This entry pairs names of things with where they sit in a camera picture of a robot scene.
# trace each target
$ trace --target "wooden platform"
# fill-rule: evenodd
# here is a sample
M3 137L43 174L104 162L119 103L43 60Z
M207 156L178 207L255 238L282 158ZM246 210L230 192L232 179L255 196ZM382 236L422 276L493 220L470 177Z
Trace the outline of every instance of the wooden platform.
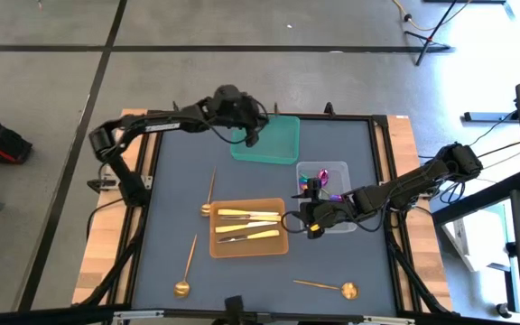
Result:
M125 109L123 115L141 115L146 112L147 110L145 109ZM388 124L393 147L393 155L395 158L396 172L398 175L402 175L417 168L420 163L417 157L416 146L414 144L411 121L407 116L389 116ZM384 143L380 127L376 128L376 137L379 144ZM136 165L140 151L141 138L142 137L137 137L134 139L129 148L124 152L124 160L130 169L134 169ZM155 135L149 135L143 171L148 171L150 168L154 144ZM380 154L383 175L388 175L388 163L384 146L379 145L378 151ZM121 196L117 190L104 191L99 195L97 205L101 206L119 198L121 198ZM426 201L419 202L419 205L427 209L429 208L428 202ZM130 232L132 233L135 231L136 220L139 217L140 212L140 208L136 208L134 211L134 219L130 228ZM73 294L72 302L81 302L86 299L113 265L116 259L118 243L122 235L124 216L125 205L123 202L118 202L108 208L102 209L96 214L89 233L88 244L79 270L79 279ZM439 302L445 308L452 310L449 287L447 285L431 216L421 210L413 209L408 214L406 226L408 227L416 272L421 276L429 290L437 297ZM397 241L400 242L400 236L397 230L395 230L395 236ZM404 308L411 311L413 309L413 304L406 274L402 269L400 269L400 267L399 270ZM120 276L116 302L124 301L124 291L128 275L129 263Z

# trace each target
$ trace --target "gold spoon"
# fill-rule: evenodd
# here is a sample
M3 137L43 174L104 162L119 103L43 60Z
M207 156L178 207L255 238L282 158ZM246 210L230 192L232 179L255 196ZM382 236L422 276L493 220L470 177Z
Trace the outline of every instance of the gold spoon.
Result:
M188 264L186 265L186 272L184 273L184 279L173 286L173 295L176 298L185 298L190 294L190 285L186 282L188 276L188 270L190 270L191 258L194 256L194 248L196 247L196 239L198 235L194 237L194 242L191 244L190 257L188 257Z
M204 217L209 217L210 205L209 201L212 199L212 190L214 189L214 180L216 179L216 166L214 166L214 172L212 173L212 181L209 183L208 201L202 205L200 213Z
M312 285L319 288L324 289L333 289L333 290L340 290L344 298L348 300L355 300L358 298L358 287L354 283L344 283L342 284L342 287L335 287L332 285L326 285L326 284L320 284L320 283L312 283L308 281L302 281L302 280L294 280L296 283L300 284L306 284L306 285Z

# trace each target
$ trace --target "gold knife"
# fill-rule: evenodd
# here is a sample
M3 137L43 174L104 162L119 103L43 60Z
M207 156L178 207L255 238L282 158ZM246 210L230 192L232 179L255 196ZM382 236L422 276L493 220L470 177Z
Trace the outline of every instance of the gold knife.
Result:
M241 236L232 236L232 237L223 237L218 240L219 244L222 243L232 243L232 242L238 242L241 240L248 240L248 239L258 239L258 238L268 238L268 237L277 237L280 236L280 231L278 230L268 230L263 231L260 233L255 233L252 235L241 235Z
M218 209L220 216L277 216L278 212L244 211L238 209Z
M276 221L280 222L280 216L222 216L220 220L254 220L254 221Z
M220 227L216 227L216 233L221 234L221 233L236 231L236 230L240 230L240 229L262 227L262 226L272 226L275 224L276 224L276 222L271 222L271 221L258 221L258 222L248 222L245 225L220 226Z

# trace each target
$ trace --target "orange tray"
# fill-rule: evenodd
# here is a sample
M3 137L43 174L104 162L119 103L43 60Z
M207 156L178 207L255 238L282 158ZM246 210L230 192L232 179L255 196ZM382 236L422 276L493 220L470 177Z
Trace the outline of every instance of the orange tray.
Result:
M214 258L244 257L260 255L282 255L288 253L288 233L280 222L265 227L251 227L217 234L215 229L220 226L243 225L253 220L222 220L219 209L240 209L246 211L285 212L284 201L280 198L261 200L231 200L216 201L210 207L209 219L209 254ZM235 243L218 243L218 239L240 235L251 235L268 230L278 230L280 236L242 240Z

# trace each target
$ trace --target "teal plastic tray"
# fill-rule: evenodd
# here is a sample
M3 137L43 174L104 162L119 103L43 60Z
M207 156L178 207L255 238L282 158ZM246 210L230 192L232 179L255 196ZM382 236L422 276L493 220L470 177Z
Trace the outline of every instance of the teal plastic tray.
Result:
M232 144L232 157L239 161L293 164L298 160L300 118L270 115L270 123L258 134L260 140L251 148L246 143ZM232 131L232 141L246 137L245 130Z

